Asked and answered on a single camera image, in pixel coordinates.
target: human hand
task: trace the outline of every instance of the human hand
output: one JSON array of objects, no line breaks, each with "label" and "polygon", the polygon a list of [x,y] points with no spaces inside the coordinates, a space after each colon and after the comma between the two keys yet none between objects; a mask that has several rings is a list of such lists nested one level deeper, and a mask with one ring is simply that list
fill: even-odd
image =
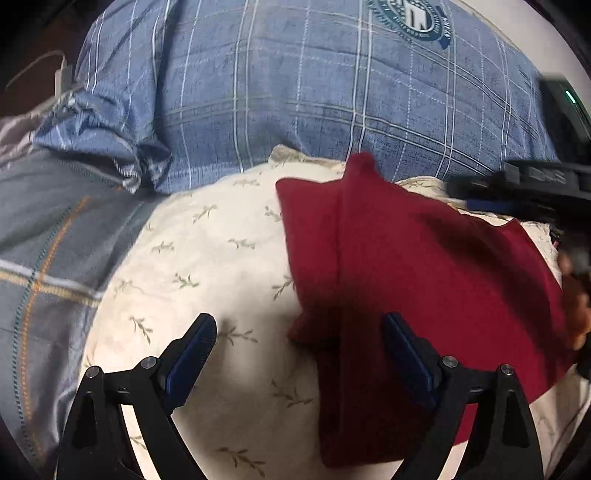
[{"label": "human hand", "polygon": [[558,267],[562,273],[562,305],[566,317],[566,344],[579,350],[591,332],[591,308],[589,294],[583,284],[572,276],[573,265],[568,255],[558,255]]}]

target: leaf print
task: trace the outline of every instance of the leaf print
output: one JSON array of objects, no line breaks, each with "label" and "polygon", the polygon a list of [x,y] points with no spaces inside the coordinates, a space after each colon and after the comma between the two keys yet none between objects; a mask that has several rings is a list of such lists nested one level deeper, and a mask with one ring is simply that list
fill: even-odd
[{"label": "leaf print", "polygon": [[273,296],[273,300],[279,298],[279,295],[283,293],[283,291],[291,285],[291,288],[295,289],[294,279],[291,278],[289,275],[283,275],[284,282],[282,285],[273,285],[271,287],[272,290],[276,290],[275,295]]},{"label": "leaf print", "polygon": [[262,460],[251,460],[248,458],[246,455],[244,455],[248,452],[248,449],[242,449],[234,452],[228,447],[220,447],[216,450],[216,452],[227,453],[230,457],[232,457],[232,460],[234,461],[234,468],[238,468],[239,463],[243,463],[253,470],[256,470],[261,478],[265,478],[265,472],[261,469],[260,465],[265,465],[266,462],[263,462]]},{"label": "leaf print", "polygon": [[154,331],[151,328],[147,328],[144,326],[144,321],[145,318],[136,318],[134,316],[130,316],[128,318],[128,320],[132,321],[134,323],[134,333],[137,331],[137,329],[139,328],[139,330],[144,334],[144,336],[146,337],[146,340],[148,341],[148,345],[150,345],[152,343],[152,340],[150,338],[150,333],[154,333]]},{"label": "leaf print", "polygon": [[185,287],[195,288],[199,286],[199,282],[191,281],[190,274],[187,278],[183,278],[178,273],[175,273],[173,283],[180,283],[179,290]]},{"label": "leaf print", "polygon": [[273,386],[273,388],[275,388],[276,390],[276,392],[272,394],[274,398],[283,398],[287,400],[287,405],[285,406],[286,408],[291,408],[299,404],[309,405],[314,401],[313,398],[301,398],[299,393],[297,392],[296,387],[294,387],[294,392],[292,395],[284,391],[281,387],[279,387],[277,385],[277,382],[275,382],[275,380],[273,379],[271,379],[271,386]]},{"label": "leaf print", "polygon": [[236,327],[232,327],[229,330],[221,331],[217,334],[218,337],[227,339],[232,346],[234,346],[234,340],[237,338],[241,338],[242,340],[247,340],[248,342],[258,343],[258,340],[251,336],[254,330],[247,330],[244,333],[237,333]]},{"label": "leaf print", "polygon": [[115,287],[115,295],[114,298],[117,298],[117,295],[119,293],[123,293],[127,288],[134,288],[136,290],[138,290],[139,292],[145,294],[145,292],[137,287],[136,285],[134,285],[134,281],[133,280],[120,280],[119,284]]},{"label": "leaf print", "polygon": [[275,213],[267,205],[265,205],[265,216],[273,217],[273,220],[276,222],[281,222],[282,219],[282,215],[280,213]]},{"label": "leaf print", "polygon": [[234,185],[242,185],[243,188],[244,188],[244,185],[253,185],[255,187],[260,186],[260,184],[258,183],[258,180],[247,180],[247,179],[237,180],[234,182]]},{"label": "leaf print", "polygon": [[197,222],[197,220],[200,220],[202,217],[207,215],[207,218],[209,218],[209,213],[212,210],[217,210],[217,205],[209,205],[209,206],[205,206],[203,207],[203,210],[201,211],[201,213],[198,213],[197,215],[193,216],[193,224],[195,225],[195,222]]},{"label": "leaf print", "polygon": [[174,251],[174,243],[169,242],[169,243],[165,244],[164,241],[162,241],[162,242],[160,242],[160,245],[156,245],[155,247],[152,247],[152,252],[160,253],[162,250],[167,250],[169,252]]},{"label": "leaf print", "polygon": [[231,238],[230,240],[228,240],[228,243],[236,245],[236,250],[238,250],[240,247],[250,248],[251,250],[255,249],[255,244],[248,243],[246,239],[236,240],[234,238]]},{"label": "leaf print", "polygon": [[135,437],[129,437],[129,439],[134,442],[136,445],[139,445],[140,447],[142,447],[144,450],[146,450],[146,452],[148,451],[148,449],[146,448],[146,445],[144,445],[144,439],[142,438],[141,435],[137,435]]},{"label": "leaf print", "polygon": [[92,367],[93,364],[94,363],[92,360],[90,360],[90,357],[86,355],[84,357],[84,364],[82,365],[82,367],[84,367],[84,370],[88,370],[90,367]]}]

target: orange stripe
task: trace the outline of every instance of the orange stripe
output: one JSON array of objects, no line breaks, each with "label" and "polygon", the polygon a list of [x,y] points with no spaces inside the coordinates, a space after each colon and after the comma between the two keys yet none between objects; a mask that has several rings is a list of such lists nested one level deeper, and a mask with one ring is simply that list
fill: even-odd
[{"label": "orange stripe", "polygon": [[[80,201],[78,206],[75,208],[75,210],[71,214],[69,214],[69,216],[66,218],[66,221],[64,222],[64,224],[61,226],[60,230],[58,231],[58,233],[53,241],[53,244],[51,245],[51,248],[49,249],[49,252],[45,258],[45,261],[43,262],[43,265],[41,266],[41,270],[39,271],[39,276],[33,284],[33,292],[31,294],[31,297],[29,298],[29,301],[27,302],[27,305],[25,306],[25,310],[24,310],[25,315],[24,315],[24,320],[22,323],[22,334],[21,334],[21,336],[22,336],[22,341],[21,341],[21,389],[22,389],[22,397],[23,397],[24,404],[25,404],[25,415],[27,416],[27,421],[29,422],[29,424],[31,423],[31,420],[33,418],[33,414],[31,413],[31,403],[29,401],[29,390],[28,390],[28,376],[27,376],[27,353],[28,352],[27,352],[27,347],[28,347],[28,331],[29,331],[29,326],[31,324],[31,315],[32,315],[32,311],[33,311],[33,304],[35,303],[35,299],[37,298],[37,294],[41,290],[41,285],[43,282],[43,275],[45,275],[47,273],[47,270],[51,266],[51,262],[53,261],[53,257],[55,256],[56,251],[57,251],[57,247],[60,245],[66,232],[71,227],[72,222],[78,216],[80,211],[84,208],[84,205],[88,202],[88,200],[89,200],[89,197],[85,196]],[[39,444],[39,440],[37,439],[37,435],[35,434],[35,432],[32,429],[31,429],[31,436],[33,438],[33,444],[35,445],[35,449],[37,450],[37,454],[39,455],[39,457],[43,457],[41,445]]]}]

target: red cloth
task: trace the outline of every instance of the red cloth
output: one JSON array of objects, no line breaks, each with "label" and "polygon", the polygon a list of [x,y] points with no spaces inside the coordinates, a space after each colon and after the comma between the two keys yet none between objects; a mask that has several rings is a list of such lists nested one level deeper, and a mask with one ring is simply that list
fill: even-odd
[{"label": "red cloth", "polygon": [[386,358],[381,314],[400,312],[467,367],[513,365],[530,402],[571,365],[560,287],[518,222],[493,227],[387,183],[369,154],[342,180],[284,179],[277,192],[303,307],[289,336],[316,357],[327,466],[401,459],[428,425]]}]

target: embroidered logo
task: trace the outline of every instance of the embroidered logo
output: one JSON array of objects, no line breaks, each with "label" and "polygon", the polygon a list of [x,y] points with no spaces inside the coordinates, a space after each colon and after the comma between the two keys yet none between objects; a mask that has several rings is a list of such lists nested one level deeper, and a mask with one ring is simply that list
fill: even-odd
[{"label": "embroidered logo", "polygon": [[445,50],[452,40],[452,28],[440,6],[426,0],[368,0],[379,19],[407,40],[438,41]]}]

